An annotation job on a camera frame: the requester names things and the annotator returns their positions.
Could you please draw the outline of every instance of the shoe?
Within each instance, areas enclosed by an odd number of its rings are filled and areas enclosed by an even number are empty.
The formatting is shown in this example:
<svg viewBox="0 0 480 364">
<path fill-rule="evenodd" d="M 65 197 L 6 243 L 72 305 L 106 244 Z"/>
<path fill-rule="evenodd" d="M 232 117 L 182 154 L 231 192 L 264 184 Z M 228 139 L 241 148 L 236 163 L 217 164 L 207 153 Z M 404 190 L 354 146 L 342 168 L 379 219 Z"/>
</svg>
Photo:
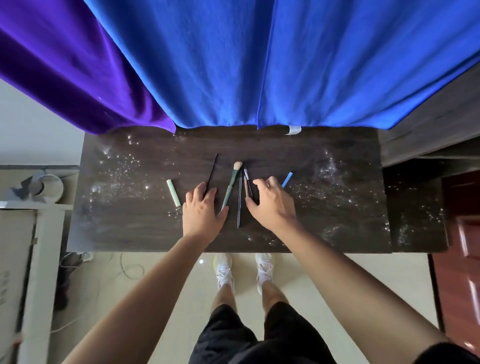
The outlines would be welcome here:
<svg viewBox="0 0 480 364">
<path fill-rule="evenodd" d="M 257 261 L 257 289 L 258 293 L 262 295 L 262 284 L 266 281 L 272 281 L 273 277 L 273 255 L 270 253 L 257 253 L 255 254 L 255 260 Z"/>
<path fill-rule="evenodd" d="M 232 263 L 232 254 L 230 253 L 217 253 L 213 258 L 213 269 L 218 280 L 218 289 L 220 290 L 224 284 L 229 284 L 232 288 L 232 292 L 235 293 L 232 276 Z"/>
</svg>

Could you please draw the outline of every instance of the tile floor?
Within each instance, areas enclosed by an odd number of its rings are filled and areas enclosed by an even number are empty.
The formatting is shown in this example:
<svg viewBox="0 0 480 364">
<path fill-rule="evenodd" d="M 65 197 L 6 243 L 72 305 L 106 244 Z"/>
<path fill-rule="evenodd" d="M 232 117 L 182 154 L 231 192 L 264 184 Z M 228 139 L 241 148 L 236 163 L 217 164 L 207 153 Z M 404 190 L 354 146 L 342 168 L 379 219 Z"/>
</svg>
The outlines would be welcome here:
<svg viewBox="0 0 480 364">
<path fill-rule="evenodd" d="M 122 260 L 127 273 L 135 278 L 143 270 L 138 264 L 148 271 L 163 255 L 124 253 Z M 213 256 L 203 254 L 193 268 L 150 364 L 188 362 L 193 345 L 208 320 L 216 293 Z M 351 258 L 437 324 L 426 254 L 358 254 L 351 255 Z M 264 314 L 256 288 L 254 255 L 235 254 L 233 274 L 239 314 L 244 324 L 262 338 Z M 61 363 L 95 322 L 108 313 L 136 282 L 122 273 L 120 253 L 98 253 L 92 262 L 78 268 L 72 275 L 70 303 L 66 310 L 55 314 L 52 328 L 78 320 L 51 334 L 49 364 Z M 274 283 L 293 307 L 317 328 L 339 364 L 367 363 L 293 255 L 276 255 Z"/>
</svg>

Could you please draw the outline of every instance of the person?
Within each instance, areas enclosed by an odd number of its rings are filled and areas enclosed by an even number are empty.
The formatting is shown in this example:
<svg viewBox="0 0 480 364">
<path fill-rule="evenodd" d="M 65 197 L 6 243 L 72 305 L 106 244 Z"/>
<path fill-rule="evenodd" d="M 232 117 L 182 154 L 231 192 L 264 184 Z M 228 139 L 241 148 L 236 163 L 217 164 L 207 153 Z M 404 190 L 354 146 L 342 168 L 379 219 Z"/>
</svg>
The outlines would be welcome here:
<svg viewBox="0 0 480 364">
<path fill-rule="evenodd" d="M 370 363 L 480 363 L 380 281 L 298 222 L 290 197 L 274 177 L 253 181 L 260 203 L 248 210 L 294 254 L 329 308 Z M 216 189 L 205 183 L 186 195 L 183 237 L 65 359 L 65 364 L 147 363 L 195 262 L 228 213 L 214 213 Z M 273 284 L 271 255 L 256 255 L 265 310 L 264 340 L 245 327 L 234 298 L 231 256 L 215 256 L 218 294 L 190 363 L 335 363 L 313 326 Z"/>
</svg>

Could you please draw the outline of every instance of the person's left arm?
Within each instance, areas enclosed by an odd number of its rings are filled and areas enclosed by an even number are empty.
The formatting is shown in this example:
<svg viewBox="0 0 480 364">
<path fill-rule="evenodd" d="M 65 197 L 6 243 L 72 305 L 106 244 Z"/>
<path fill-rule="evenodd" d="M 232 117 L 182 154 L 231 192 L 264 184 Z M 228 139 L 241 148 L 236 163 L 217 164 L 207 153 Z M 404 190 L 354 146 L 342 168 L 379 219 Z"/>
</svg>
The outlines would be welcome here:
<svg viewBox="0 0 480 364">
<path fill-rule="evenodd" d="M 205 182 L 186 195 L 183 237 L 99 321 L 64 364 L 147 363 L 167 325 L 185 281 L 200 254 L 218 235 L 228 207 L 214 213 L 216 188 L 205 199 Z"/>
</svg>

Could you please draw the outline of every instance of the black sleeve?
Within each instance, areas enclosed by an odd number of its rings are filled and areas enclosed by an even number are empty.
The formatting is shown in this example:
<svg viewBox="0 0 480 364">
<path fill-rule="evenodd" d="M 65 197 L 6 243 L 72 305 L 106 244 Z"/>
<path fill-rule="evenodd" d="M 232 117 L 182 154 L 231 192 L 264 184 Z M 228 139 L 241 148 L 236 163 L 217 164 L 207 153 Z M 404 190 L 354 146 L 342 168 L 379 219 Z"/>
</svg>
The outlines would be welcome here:
<svg viewBox="0 0 480 364">
<path fill-rule="evenodd" d="M 480 364 L 480 359 L 461 348 L 448 342 L 441 342 L 424 351 L 414 364 Z"/>
</svg>

